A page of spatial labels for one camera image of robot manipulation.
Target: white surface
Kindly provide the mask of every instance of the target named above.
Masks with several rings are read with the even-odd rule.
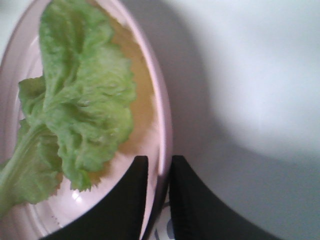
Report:
[[[318,240],[320,2],[122,1],[164,72],[174,153],[244,217]]]
[[[12,31],[30,2],[31,0],[0,0],[0,59],[2,59]]]

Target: green lettuce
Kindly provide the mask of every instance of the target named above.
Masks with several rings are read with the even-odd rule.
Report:
[[[19,83],[25,119],[15,151],[0,165],[0,217],[12,206],[47,199],[61,181],[90,189],[133,130],[136,98],[130,60],[114,31],[85,0],[53,0],[39,27],[43,75]]]

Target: lettuce leaf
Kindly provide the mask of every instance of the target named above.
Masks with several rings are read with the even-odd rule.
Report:
[[[12,158],[0,165],[0,217],[15,204],[48,198],[60,173],[72,189],[90,189],[89,172],[128,139],[136,86],[113,34],[105,13],[85,0],[53,0],[44,10],[43,76],[19,84],[25,119]]]

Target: plate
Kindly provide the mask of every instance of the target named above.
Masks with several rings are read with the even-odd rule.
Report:
[[[49,0],[35,0],[17,24],[0,68],[0,159],[8,159],[14,149],[19,119],[23,118],[18,99],[18,82],[42,74],[38,42],[40,15]],[[0,222],[0,239],[34,240],[57,230],[94,206],[120,180],[134,157],[149,159],[145,217],[141,234],[154,217],[166,193],[172,156],[171,113],[168,94],[155,54],[142,29],[117,0],[99,0],[111,15],[116,29],[114,41],[132,59],[137,99],[132,104],[134,129],[107,164],[107,173],[91,191],[70,190],[64,179],[56,195],[36,205],[14,207]]]

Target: lettuce stem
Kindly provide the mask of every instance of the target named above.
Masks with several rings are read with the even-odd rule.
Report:
[[[46,125],[38,124],[31,127],[16,146],[11,159],[0,173],[0,218],[19,202],[14,202],[14,185],[19,179],[19,173],[24,169],[25,155],[30,147],[38,141],[38,137],[46,130]]]

